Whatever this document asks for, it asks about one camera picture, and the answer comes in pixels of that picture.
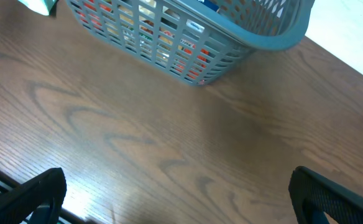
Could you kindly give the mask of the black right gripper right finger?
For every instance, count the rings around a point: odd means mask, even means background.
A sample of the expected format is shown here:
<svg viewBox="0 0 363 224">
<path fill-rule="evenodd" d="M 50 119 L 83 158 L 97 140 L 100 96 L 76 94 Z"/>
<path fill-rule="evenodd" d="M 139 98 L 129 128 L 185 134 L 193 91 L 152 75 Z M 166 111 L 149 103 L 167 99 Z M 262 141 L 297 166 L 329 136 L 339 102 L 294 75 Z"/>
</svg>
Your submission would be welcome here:
<svg viewBox="0 0 363 224">
<path fill-rule="evenodd" d="M 299 224 L 363 224 L 363 197 L 307 167 L 292 172 L 288 191 Z"/>
</svg>

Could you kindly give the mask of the orange tissue multipack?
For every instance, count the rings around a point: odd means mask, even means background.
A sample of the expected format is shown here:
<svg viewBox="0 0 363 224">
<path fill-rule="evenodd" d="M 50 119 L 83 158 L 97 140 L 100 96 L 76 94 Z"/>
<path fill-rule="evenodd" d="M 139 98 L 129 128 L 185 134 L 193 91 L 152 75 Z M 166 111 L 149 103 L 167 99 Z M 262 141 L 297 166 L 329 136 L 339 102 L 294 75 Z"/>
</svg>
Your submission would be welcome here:
<svg viewBox="0 0 363 224">
<path fill-rule="evenodd" d="M 93 36 L 194 85 L 209 83 L 214 50 L 165 1 L 72 0 L 77 21 Z"/>
</svg>

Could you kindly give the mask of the light green snack packet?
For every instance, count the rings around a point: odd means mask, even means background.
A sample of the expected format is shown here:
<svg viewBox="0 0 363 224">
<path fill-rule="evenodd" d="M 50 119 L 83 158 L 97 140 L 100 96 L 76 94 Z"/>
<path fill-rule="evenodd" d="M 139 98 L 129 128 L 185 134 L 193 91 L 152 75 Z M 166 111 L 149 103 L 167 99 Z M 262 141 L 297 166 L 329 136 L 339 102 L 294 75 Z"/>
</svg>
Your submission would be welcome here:
<svg viewBox="0 0 363 224">
<path fill-rule="evenodd" d="M 43 16 L 49 16 L 51 10 L 56 6 L 57 0 L 18 0 L 24 6 L 30 10 L 41 14 Z"/>
</svg>

